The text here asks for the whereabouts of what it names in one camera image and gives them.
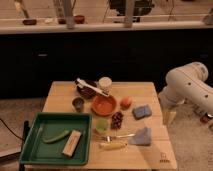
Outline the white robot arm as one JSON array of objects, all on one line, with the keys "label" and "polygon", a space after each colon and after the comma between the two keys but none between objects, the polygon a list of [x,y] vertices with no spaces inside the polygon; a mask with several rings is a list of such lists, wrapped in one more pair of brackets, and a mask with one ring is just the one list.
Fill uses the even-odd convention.
[{"label": "white robot arm", "polygon": [[166,86],[158,94],[165,124],[173,117],[174,108],[186,99],[213,116],[213,87],[205,83],[208,75],[207,67],[201,62],[176,67],[166,74]]}]

